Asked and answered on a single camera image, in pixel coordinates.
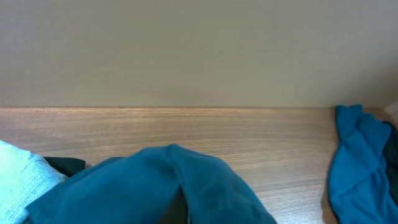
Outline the dark navy shorts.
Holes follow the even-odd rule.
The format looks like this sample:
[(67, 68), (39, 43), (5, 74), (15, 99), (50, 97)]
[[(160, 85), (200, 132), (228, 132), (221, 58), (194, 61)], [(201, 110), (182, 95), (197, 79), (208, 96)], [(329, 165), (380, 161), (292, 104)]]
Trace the dark navy shorts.
[(274, 223), (227, 163), (175, 144), (108, 159), (26, 209), (29, 223)]

